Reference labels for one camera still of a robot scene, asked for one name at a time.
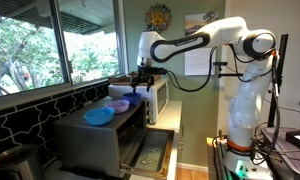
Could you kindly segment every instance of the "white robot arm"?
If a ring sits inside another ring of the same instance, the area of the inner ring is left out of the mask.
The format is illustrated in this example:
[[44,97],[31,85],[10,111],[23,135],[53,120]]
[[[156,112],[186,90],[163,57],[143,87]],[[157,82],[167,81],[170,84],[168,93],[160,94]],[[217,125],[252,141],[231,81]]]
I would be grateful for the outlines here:
[[271,75],[267,72],[271,71],[277,59],[272,32],[250,31],[241,17],[215,21],[192,35],[171,41],[165,40],[156,32],[143,32],[137,60],[139,78],[136,81],[145,79],[145,82],[149,82],[147,79],[151,75],[167,73],[162,68],[151,67],[153,61],[163,63],[179,53],[221,45],[231,45],[237,55],[255,59],[249,62],[242,78],[244,81],[230,102],[228,152],[224,165],[240,178],[269,179],[267,168],[256,167],[255,163],[251,162],[251,147],[253,130],[258,125],[263,98],[271,82]]

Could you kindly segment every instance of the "wooden floor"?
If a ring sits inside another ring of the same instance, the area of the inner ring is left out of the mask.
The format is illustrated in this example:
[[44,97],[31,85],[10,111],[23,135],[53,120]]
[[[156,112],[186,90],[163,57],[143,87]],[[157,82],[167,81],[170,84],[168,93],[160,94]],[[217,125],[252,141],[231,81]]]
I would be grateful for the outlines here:
[[209,180],[208,172],[177,168],[176,180]]

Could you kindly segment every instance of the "wall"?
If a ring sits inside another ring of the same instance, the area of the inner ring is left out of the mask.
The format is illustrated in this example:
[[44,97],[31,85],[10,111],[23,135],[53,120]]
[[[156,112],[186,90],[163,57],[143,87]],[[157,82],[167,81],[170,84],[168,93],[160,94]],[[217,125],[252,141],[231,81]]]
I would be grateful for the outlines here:
[[108,85],[108,81],[100,82],[0,110],[0,153],[36,144],[40,163],[47,163],[58,149],[53,122],[81,109],[87,101],[107,96]]
[[[226,17],[242,16],[248,29],[268,29],[277,38],[276,48],[279,49],[282,34],[288,34],[287,51],[284,61],[282,86],[279,105],[300,112],[300,0],[227,0]],[[229,66],[233,66],[230,50],[225,51]],[[227,109],[229,100],[235,96],[239,81],[236,78],[224,78],[221,81],[218,129],[227,132]],[[268,120],[269,103],[264,101],[261,122]],[[281,126],[300,129],[300,113],[280,108]]]
[[[165,4],[171,9],[172,24],[161,36],[167,40],[184,37],[184,19],[188,14],[200,14],[218,11],[219,18],[224,17],[224,0],[126,0],[124,15],[126,25],[127,52],[129,71],[137,70],[138,44],[141,32],[146,29],[145,13],[156,3]],[[217,60],[220,60],[221,49],[217,50]],[[164,64],[154,64],[173,71],[186,89],[194,89],[203,84],[206,76],[184,76],[184,54],[173,57]],[[194,93],[180,91],[170,87],[171,100],[182,101],[182,122],[184,126],[184,150],[179,162],[207,166],[206,137],[216,134],[218,115],[219,79],[213,76],[208,85]]]

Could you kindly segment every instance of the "black tile backsplash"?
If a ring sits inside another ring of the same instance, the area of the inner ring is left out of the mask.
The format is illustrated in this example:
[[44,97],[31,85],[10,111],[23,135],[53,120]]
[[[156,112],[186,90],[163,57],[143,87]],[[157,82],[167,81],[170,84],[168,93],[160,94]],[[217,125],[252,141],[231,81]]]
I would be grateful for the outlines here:
[[48,96],[0,110],[0,153],[22,144],[38,145],[41,164],[53,158],[58,147],[54,121],[108,95],[108,81]]

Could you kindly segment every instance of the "window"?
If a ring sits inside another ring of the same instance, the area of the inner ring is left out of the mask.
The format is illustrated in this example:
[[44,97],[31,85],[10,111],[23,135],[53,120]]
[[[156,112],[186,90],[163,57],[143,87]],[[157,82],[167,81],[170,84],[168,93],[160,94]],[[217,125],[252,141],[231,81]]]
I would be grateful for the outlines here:
[[125,73],[118,3],[0,0],[0,97]]

